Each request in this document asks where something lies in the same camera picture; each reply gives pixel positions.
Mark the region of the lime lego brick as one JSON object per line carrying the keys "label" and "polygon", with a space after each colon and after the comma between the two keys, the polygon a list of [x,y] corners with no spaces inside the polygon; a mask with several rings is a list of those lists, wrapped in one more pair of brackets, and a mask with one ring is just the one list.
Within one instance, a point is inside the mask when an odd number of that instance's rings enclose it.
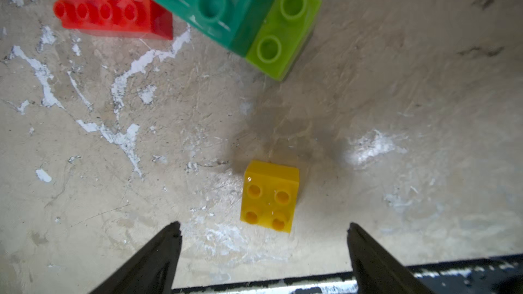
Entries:
{"label": "lime lego brick", "polygon": [[322,0],[274,0],[246,60],[282,81],[311,34],[321,4]]}

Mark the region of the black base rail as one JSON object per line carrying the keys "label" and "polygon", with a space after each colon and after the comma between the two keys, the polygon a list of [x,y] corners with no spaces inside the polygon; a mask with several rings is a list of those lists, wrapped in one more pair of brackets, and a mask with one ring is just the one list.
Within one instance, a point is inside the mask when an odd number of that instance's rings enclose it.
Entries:
{"label": "black base rail", "polygon": [[[522,255],[411,265],[413,277],[431,293],[521,293]],[[172,293],[399,293],[390,277],[339,272],[276,280],[185,287]]]}

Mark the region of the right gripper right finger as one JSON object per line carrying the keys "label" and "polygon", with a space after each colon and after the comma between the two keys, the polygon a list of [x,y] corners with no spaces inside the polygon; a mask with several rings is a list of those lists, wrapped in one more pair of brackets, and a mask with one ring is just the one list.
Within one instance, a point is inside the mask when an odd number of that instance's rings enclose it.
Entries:
{"label": "right gripper right finger", "polygon": [[350,224],[347,245],[359,293],[432,293],[359,224]]}

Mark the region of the red 2x4 lego brick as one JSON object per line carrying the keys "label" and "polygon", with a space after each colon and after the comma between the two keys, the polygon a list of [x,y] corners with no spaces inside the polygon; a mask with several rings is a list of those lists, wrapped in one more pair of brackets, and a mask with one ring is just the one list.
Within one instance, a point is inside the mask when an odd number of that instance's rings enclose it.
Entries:
{"label": "red 2x4 lego brick", "polygon": [[57,0],[65,29],[104,37],[173,39],[172,13],[153,0]]}

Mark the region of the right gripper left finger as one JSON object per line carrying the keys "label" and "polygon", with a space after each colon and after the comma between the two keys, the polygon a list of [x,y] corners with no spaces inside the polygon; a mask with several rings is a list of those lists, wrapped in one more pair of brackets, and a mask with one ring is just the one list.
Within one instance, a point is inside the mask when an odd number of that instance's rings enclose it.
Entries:
{"label": "right gripper left finger", "polygon": [[165,226],[93,293],[171,293],[183,237],[181,224]]}

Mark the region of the yellow lego brick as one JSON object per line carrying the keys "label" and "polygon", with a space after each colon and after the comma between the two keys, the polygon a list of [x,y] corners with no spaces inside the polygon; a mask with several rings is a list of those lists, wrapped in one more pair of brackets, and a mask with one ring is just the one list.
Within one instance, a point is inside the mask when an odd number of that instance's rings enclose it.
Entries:
{"label": "yellow lego brick", "polygon": [[241,221],[290,233],[299,185],[298,168],[252,160],[244,175]]}

